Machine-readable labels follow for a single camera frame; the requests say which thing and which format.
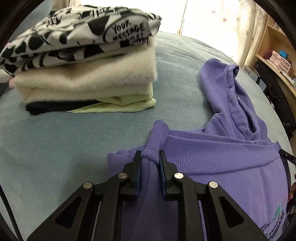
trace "metal screw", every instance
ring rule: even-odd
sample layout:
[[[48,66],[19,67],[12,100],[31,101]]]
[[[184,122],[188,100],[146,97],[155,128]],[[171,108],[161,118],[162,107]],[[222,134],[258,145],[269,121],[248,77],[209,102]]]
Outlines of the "metal screw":
[[[118,174],[119,179],[126,179],[127,177],[128,177],[128,175],[124,172]]]
[[[217,188],[218,187],[218,183],[212,181],[212,182],[209,183],[209,186],[211,188]]]
[[[83,184],[83,187],[84,187],[85,189],[90,189],[90,188],[92,187],[92,183],[91,183],[91,182],[85,182],[85,183]]]
[[[175,173],[174,177],[177,179],[182,179],[184,177],[184,175],[182,173],[177,172],[177,173]]]

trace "black and white patterned shirt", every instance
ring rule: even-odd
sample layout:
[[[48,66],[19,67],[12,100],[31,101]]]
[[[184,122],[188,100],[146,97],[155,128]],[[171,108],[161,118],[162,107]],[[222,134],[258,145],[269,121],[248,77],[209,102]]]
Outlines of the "black and white patterned shirt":
[[[126,7],[80,5],[61,9],[8,43],[0,68],[14,76],[34,68],[87,61],[146,44],[161,17]]]

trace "curtain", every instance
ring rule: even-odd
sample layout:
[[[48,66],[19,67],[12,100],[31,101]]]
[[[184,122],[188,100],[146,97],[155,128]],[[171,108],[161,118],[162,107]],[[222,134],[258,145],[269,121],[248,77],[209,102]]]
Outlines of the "curtain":
[[[52,11],[57,11],[65,7],[80,5],[81,0],[54,0]]]
[[[81,0],[94,6],[121,6],[121,0]],[[241,67],[253,65],[267,13],[253,0],[126,0],[125,7],[160,15],[160,31],[200,40]]]

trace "black plastic bracket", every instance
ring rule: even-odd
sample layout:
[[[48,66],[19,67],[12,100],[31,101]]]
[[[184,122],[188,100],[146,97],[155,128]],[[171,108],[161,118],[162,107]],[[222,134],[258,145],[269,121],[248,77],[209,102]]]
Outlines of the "black plastic bracket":
[[[198,183],[178,173],[163,150],[159,169],[164,199],[178,201],[178,241],[204,240],[204,236],[208,241],[267,241],[263,232],[218,183]]]
[[[293,155],[287,153],[283,149],[279,150],[279,154],[280,154],[281,157],[287,159],[288,161],[290,161],[291,163],[293,163],[296,166],[296,157],[294,157]]]
[[[107,182],[84,183],[28,238],[28,241],[118,241],[124,201],[134,202],[140,191],[141,151],[124,172]]]

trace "light green garment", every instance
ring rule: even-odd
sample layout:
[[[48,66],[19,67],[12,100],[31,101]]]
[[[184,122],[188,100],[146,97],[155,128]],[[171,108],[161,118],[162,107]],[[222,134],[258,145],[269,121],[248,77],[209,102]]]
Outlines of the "light green garment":
[[[146,95],[123,95],[99,98],[101,103],[71,110],[71,113],[106,113],[106,112],[138,112],[156,105],[153,98],[153,86]]]
[[[72,113],[106,113],[106,112],[137,112],[145,110],[156,105],[156,100],[154,98],[146,99],[143,101],[127,104],[118,105],[112,103],[101,102],[98,104],[89,105],[76,110],[71,110],[68,112]]]

